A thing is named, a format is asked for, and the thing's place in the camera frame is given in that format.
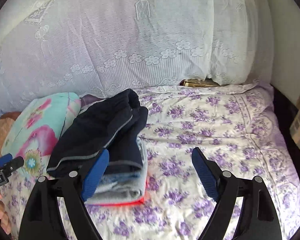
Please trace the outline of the left hand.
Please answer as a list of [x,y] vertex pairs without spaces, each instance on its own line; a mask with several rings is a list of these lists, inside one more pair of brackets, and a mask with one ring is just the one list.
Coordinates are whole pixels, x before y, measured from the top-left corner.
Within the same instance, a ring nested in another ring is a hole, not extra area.
[[11,233],[12,224],[5,211],[5,204],[2,202],[2,195],[0,194],[0,226],[7,235]]

